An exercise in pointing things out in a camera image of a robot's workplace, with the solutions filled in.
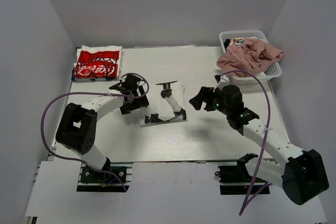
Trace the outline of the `white t-shirt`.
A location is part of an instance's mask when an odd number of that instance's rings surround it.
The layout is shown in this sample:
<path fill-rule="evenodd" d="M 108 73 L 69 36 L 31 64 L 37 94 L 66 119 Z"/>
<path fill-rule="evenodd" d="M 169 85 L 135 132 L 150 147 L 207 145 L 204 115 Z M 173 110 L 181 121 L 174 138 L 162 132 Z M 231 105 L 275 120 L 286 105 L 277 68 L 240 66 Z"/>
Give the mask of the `white t-shirt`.
<path fill-rule="evenodd" d="M 184 87 L 180 81 L 150 85 L 149 105 L 138 111 L 141 127 L 187 121 Z"/>

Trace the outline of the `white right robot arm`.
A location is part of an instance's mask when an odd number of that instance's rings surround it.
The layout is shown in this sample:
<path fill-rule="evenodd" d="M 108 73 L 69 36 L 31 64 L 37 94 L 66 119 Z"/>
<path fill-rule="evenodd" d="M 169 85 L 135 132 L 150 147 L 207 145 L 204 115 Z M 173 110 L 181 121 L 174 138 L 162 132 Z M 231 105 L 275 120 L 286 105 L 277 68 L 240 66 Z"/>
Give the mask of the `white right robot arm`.
<path fill-rule="evenodd" d="M 321 155 L 316 150 L 305 151 L 267 128 L 258 114 L 244 106 L 239 87 L 201 87 L 189 103 L 196 110 L 223 113 L 231 128 L 263 147 L 274 162 L 261 161 L 257 177 L 282 188 L 295 204 L 303 205 L 329 188 Z"/>

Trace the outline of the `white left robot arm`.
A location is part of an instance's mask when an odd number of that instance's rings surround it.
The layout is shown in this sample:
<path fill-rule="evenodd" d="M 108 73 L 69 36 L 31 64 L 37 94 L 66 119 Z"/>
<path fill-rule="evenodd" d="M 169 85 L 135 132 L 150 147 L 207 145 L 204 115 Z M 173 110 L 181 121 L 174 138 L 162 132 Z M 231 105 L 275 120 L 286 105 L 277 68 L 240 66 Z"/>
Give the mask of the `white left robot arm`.
<path fill-rule="evenodd" d="M 147 107 L 146 92 L 138 74 L 128 73 L 107 93 L 83 103 L 70 103 L 65 107 L 56 132 L 56 142 L 76 153 L 92 170 L 109 171 L 110 161 L 95 145 L 96 128 L 100 119 L 119 109 L 122 115 Z"/>

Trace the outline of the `folded red Coca-Cola t-shirt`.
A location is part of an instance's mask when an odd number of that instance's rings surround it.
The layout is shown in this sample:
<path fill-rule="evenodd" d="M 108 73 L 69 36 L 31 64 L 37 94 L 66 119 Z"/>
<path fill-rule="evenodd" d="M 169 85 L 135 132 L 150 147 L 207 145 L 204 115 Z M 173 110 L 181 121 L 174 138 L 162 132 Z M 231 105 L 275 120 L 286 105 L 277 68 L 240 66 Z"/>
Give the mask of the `folded red Coca-Cola t-shirt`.
<path fill-rule="evenodd" d="M 121 68 L 122 47 L 77 48 L 76 61 L 73 64 L 75 77 L 79 78 L 118 78 Z"/>

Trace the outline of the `pink t-shirt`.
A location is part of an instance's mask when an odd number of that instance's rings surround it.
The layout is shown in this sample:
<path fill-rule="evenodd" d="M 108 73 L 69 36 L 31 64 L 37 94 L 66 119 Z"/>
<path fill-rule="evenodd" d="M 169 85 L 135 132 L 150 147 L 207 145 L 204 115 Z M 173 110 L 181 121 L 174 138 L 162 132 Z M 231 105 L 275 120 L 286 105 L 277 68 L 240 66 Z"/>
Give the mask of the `pink t-shirt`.
<path fill-rule="evenodd" d="M 248 77 L 265 72 L 272 64 L 279 62 L 284 51 L 255 38 L 247 38 L 240 45 L 229 45 L 219 57 L 216 65 L 222 72 L 234 77 Z"/>

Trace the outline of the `white plastic laundry basket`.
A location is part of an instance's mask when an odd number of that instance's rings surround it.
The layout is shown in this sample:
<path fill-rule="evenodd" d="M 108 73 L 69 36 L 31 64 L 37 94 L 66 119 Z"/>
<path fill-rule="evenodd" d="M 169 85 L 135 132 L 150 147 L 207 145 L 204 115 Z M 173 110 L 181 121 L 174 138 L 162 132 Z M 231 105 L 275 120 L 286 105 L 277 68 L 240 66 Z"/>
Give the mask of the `white plastic laundry basket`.
<path fill-rule="evenodd" d="M 233 30 L 233 31 L 224 31 L 219 34 L 219 41 L 223 50 L 223 53 L 226 52 L 226 48 L 224 46 L 224 42 L 226 39 L 233 39 L 233 38 L 251 38 L 256 37 L 257 39 L 264 40 L 268 42 L 265 34 L 260 30 Z M 261 82 L 267 82 L 273 78 L 280 77 L 282 75 L 282 70 L 278 62 L 273 63 L 271 66 L 257 76 L 257 78 Z M 233 84 L 252 84 L 256 83 L 255 79 L 252 77 L 229 77 L 230 81 Z"/>

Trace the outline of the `colourful garment in basket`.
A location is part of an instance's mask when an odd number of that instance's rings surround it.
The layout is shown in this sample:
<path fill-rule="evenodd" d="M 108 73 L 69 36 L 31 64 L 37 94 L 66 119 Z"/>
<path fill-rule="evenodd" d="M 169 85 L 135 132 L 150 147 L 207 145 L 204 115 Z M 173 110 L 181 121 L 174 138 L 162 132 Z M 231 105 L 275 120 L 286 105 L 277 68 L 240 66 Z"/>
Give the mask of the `colourful garment in basket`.
<path fill-rule="evenodd" d="M 231 39 L 227 38 L 224 41 L 224 48 L 227 49 L 227 47 L 230 45 L 236 45 L 236 46 L 241 45 L 245 39 L 246 37 L 234 37 Z"/>

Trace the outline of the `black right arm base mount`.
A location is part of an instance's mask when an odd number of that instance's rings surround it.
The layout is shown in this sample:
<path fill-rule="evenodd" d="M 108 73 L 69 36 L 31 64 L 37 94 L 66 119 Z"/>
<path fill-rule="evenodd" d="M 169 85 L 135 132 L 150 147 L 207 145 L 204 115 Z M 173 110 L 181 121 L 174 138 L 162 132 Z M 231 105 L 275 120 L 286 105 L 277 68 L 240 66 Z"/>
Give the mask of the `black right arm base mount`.
<path fill-rule="evenodd" d="M 220 194 L 222 196 L 245 195 L 252 179 L 248 173 L 242 172 L 238 165 L 219 166 L 214 176 L 219 179 Z"/>

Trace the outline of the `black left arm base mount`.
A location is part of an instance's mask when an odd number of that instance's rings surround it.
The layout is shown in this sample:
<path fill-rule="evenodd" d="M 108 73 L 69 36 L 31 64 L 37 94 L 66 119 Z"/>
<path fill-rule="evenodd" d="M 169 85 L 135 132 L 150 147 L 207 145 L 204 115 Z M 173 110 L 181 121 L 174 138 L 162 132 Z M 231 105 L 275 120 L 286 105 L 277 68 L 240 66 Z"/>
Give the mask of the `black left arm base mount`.
<path fill-rule="evenodd" d="M 123 186 L 114 176 L 94 172 L 87 166 L 82 165 L 76 191 L 87 193 L 125 193 L 130 186 L 132 178 L 132 164 L 111 164 L 110 170 L 117 175 L 126 190 L 124 190 Z"/>

